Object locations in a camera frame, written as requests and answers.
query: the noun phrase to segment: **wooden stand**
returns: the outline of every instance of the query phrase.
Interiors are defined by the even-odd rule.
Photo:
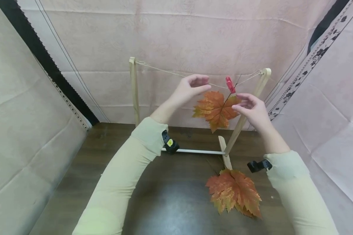
[[[136,73],[136,59],[135,57],[130,57],[129,59],[129,72],[132,82],[132,99],[133,99],[133,107],[135,109],[135,123],[136,126],[140,123],[140,108],[139,108],[139,93],[137,89],[137,73]],[[263,69],[261,71],[261,78],[256,85],[253,95],[258,97],[263,91],[268,79],[271,76],[271,69]],[[223,161],[226,169],[233,170],[231,166],[231,161],[229,157],[229,153],[234,146],[235,141],[237,140],[239,133],[243,126],[245,125],[247,119],[245,116],[241,116],[238,120],[237,125],[234,128],[233,134],[229,139],[228,144],[226,145],[225,139],[222,136],[218,136],[218,142],[220,144],[221,151],[207,151],[207,150],[194,150],[194,149],[178,149],[177,152],[184,153],[203,153],[203,154],[219,154],[223,156]]]

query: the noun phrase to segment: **red clothespin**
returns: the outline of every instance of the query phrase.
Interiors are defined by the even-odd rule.
[[[229,88],[232,94],[235,93],[235,87],[233,86],[233,82],[231,81],[230,77],[226,77],[226,85]]]

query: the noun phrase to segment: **clothesline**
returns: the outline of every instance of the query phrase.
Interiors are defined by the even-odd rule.
[[[166,70],[162,70],[162,69],[159,69],[159,68],[150,66],[150,65],[146,64],[144,61],[136,61],[135,63],[136,63],[136,64],[139,64],[139,65],[142,65],[142,66],[145,66],[145,67],[150,67],[150,68],[155,69],[155,70],[167,72],[167,73],[169,73],[169,74],[174,74],[174,75],[177,75],[177,76],[179,76],[179,77],[185,77],[184,75],[181,75],[181,74],[177,74],[177,73],[174,73],[174,72],[170,72],[170,71],[166,71]],[[250,74],[250,77],[249,77],[248,79],[246,79],[245,81],[243,81],[243,82],[246,82],[246,81],[248,81],[249,79],[251,79],[251,78],[253,78],[253,77],[256,77],[256,76],[258,76],[258,75],[261,75],[261,70],[255,71],[254,73]],[[239,86],[239,85],[242,84],[243,82],[240,82],[240,83],[237,82],[237,84],[235,85],[235,87],[236,87],[236,86]],[[218,86],[218,85],[212,84],[212,83],[209,83],[209,85],[211,85],[211,86],[216,86],[216,87],[221,87],[221,88],[224,88],[224,89],[228,89],[228,87]]]

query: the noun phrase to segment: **orange leaf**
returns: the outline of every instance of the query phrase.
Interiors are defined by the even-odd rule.
[[[204,94],[204,99],[198,101],[198,105],[194,106],[194,115],[192,117],[205,118],[209,122],[212,133],[218,128],[227,128],[229,120],[238,116],[231,106],[238,104],[240,99],[231,96],[224,103],[224,95],[219,91],[208,91]]]
[[[242,214],[261,218],[259,203],[261,198],[253,181],[237,170],[222,170],[219,176],[212,176],[206,183],[209,193],[213,194],[211,202],[221,214],[224,209],[229,212],[236,208]]]

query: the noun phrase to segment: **forearm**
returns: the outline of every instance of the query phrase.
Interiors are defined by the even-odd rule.
[[[272,186],[298,235],[338,234],[322,196],[298,153],[266,154],[273,167],[267,171]]]
[[[73,235],[121,234],[128,201],[146,166],[161,154],[166,124],[144,119],[103,172]]]
[[[273,127],[271,122],[263,128],[259,128],[258,132],[263,139],[266,153],[286,153],[290,151],[289,146]]]
[[[158,123],[167,124],[172,114],[179,108],[178,104],[175,104],[172,100],[168,99],[161,104],[150,116],[153,120]]]

